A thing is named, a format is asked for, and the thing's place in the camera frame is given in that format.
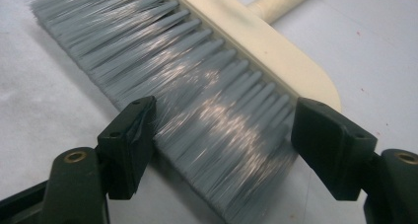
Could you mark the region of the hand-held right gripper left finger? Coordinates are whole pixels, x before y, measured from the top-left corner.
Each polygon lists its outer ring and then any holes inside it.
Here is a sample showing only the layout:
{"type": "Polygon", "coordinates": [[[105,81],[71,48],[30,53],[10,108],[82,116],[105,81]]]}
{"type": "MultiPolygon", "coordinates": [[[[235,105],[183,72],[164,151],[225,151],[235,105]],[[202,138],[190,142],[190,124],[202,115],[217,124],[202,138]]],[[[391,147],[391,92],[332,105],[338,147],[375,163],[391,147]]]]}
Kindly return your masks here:
{"type": "Polygon", "coordinates": [[[156,98],[135,100],[98,136],[98,145],[55,158],[46,185],[42,224],[109,224],[107,202],[137,191],[154,153],[156,98]]]}

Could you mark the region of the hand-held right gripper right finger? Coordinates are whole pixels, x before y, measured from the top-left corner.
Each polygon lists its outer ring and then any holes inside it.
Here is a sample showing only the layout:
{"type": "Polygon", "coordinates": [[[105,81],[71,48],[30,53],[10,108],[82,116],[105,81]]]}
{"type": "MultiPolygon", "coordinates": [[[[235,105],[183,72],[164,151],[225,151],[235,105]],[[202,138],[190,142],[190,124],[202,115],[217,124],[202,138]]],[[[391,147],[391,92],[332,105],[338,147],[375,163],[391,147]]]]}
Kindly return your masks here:
{"type": "Polygon", "coordinates": [[[291,142],[335,199],[355,201],[362,191],[367,194],[367,224],[418,224],[417,154],[377,154],[374,135],[308,98],[297,100],[291,142]]]}

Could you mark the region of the cream brush with grey bristles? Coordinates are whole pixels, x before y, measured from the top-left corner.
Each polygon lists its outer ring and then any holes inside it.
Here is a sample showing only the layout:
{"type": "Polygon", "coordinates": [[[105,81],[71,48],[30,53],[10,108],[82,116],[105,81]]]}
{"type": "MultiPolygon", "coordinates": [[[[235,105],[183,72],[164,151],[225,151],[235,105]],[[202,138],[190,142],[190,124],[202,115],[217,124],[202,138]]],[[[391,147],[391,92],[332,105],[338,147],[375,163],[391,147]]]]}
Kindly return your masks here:
{"type": "Polygon", "coordinates": [[[328,75],[237,0],[34,0],[39,23],[118,108],[157,101],[160,154],[226,224],[262,224],[296,160],[298,98],[328,75]]]}

